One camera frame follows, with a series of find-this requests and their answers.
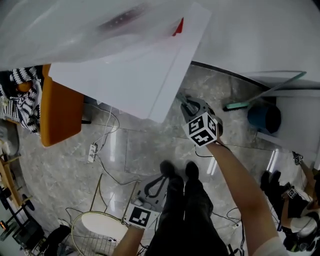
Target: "white cable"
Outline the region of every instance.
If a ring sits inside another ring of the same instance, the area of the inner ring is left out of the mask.
[[[115,130],[110,131],[110,132],[106,133],[105,135],[108,136],[109,134],[112,134],[112,133],[116,132],[118,129],[119,129],[119,127],[116,127]],[[107,140],[107,138],[105,138],[105,141],[102,143],[102,145],[101,145],[101,147],[99,148],[99,150],[98,150],[96,153],[94,153],[94,155],[98,154],[98,153],[102,150],[102,148],[103,148],[103,147],[105,146],[105,144],[106,144],[106,140]]]
[[[106,113],[111,114],[111,116],[113,116],[113,118],[118,122],[118,127],[120,127],[119,119],[118,119],[113,113],[110,113],[110,111],[104,110],[104,109],[102,109],[102,108],[100,108],[100,107],[98,107],[98,106],[96,106],[96,105],[90,104],[90,103],[84,103],[84,104],[89,105],[89,106],[91,106],[91,107],[94,107],[94,108],[96,108],[97,110],[100,110],[100,111],[103,111],[103,112],[106,112]]]
[[[109,120],[110,120],[110,117],[111,117],[111,111],[112,111],[112,107],[110,108],[110,111],[109,111],[109,117],[108,119],[106,120],[106,123],[105,123],[105,126],[104,126],[104,132],[103,132],[103,135],[98,138],[93,144],[96,144],[99,140],[103,140],[103,138],[105,137],[106,135],[106,129],[107,129],[107,126],[108,126],[108,123],[109,123]]]

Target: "hand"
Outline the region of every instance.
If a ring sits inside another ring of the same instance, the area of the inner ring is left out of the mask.
[[[282,199],[284,200],[289,200],[290,196],[288,195],[287,191],[284,192],[282,195],[281,195]]]
[[[216,126],[216,129],[217,129],[217,131],[216,131],[216,141],[208,144],[208,146],[209,146],[209,145],[211,145],[211,146],[217,146],[217,147],[221,147],[221,145],[222,145],[222,146],[226,146],[226,145],[222,142],[222,140],[221,140],[221,138],[220,138],[219,125]]]

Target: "orange chair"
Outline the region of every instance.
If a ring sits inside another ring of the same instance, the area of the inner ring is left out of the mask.
[[[79,133],[84,108],[84,95],[53,81],[49,76],[50,66],[42,68],[40,135],[45,147]]]

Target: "black and white striped fabric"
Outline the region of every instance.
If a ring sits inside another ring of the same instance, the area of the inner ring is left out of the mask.
[[[17,85],[32,81],[27,92],[16,90]],[[42,97],[42,66],[16,68],[1,74],[0,118],[11,119],[34,134],[40,133]]]

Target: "blue bucket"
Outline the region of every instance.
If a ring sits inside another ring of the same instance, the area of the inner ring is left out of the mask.
[[[248,111],[248,121],[261,132],[270,134],[278,131],[281,124],[281,113],[276,106],[253,106]]]

